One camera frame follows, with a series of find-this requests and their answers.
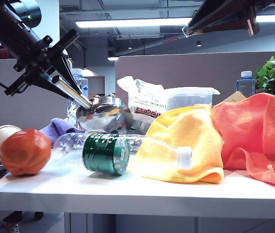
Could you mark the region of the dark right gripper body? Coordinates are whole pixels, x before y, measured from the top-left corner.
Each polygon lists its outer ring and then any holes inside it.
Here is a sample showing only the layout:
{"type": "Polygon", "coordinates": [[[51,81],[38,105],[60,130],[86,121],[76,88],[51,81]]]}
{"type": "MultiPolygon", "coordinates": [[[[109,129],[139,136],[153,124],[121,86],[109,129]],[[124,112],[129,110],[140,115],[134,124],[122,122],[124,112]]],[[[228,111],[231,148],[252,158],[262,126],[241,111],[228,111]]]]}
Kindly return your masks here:
{"type": "Polygon", "coordinates": [[[250,36],[259,32],[259,22],[271,23],[275,22],[275,15],[257,16],[257,10],[265,10],[271,5],[275,6],[275,0],[249,0],[249,9],[246,12],[247,31],[250,36]]]}

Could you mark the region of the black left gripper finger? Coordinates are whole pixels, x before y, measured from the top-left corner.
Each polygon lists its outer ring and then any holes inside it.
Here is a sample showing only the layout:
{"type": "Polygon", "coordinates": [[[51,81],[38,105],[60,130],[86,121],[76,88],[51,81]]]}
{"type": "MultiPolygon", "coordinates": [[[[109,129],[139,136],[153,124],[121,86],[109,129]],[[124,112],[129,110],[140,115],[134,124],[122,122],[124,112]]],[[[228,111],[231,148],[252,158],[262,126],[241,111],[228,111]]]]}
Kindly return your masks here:
{"type": "Polygon", "coordinates": [[[64,53],[60,53],[59,55],[59,73],[61,74],[62,78],[65,80],[67,85],[74,90],[78,95],[82,94],[79,86],[77,85],[76,81],[74,80],[72,73],[70,71],[67,56],[64,53]]]}
{"type": "Polygon", "coordinates": [[[34,78],[33,84],[42,89],[54,92],[68,100],[73,100],[69,95],[67,95],[58,87],[56,87],[51,80],[52,78],[47,73],[37,73],[37,75],[34,78]]]}

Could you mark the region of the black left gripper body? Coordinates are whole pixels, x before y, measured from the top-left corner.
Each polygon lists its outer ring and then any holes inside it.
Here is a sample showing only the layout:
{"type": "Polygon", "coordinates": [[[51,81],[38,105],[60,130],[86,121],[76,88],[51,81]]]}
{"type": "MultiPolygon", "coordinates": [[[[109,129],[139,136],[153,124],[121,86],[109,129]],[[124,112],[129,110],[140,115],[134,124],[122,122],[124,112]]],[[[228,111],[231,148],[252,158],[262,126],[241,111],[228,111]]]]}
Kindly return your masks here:
{"type": "Polygon", "coordinates": [[[60,53],[63,53],[78,37],[76,30],[70,30],[53,47],[50,46],[52,39],[48,35],[35,43],[28,54],[18,58],[14,69],[18,72],[23,69],[26,71],[6,88],[5,94],[13,96],[22,93],[27,86],[34,85],[37,73],[47,73],[49,76],[55,71],[59,73],[60,53]]]}

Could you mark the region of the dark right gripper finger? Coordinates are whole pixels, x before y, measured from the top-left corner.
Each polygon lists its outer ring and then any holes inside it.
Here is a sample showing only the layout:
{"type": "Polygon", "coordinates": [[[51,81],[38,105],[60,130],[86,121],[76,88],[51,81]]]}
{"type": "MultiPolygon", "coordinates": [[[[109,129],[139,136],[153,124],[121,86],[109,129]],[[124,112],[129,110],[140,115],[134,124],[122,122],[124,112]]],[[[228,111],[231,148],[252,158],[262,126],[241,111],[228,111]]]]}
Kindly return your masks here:
{"type": "Polygon", "coordinates": [[[251,7],[247,0],[206,0],[182,31],[186,37],[216,31],[251,33],[251,7]]]}

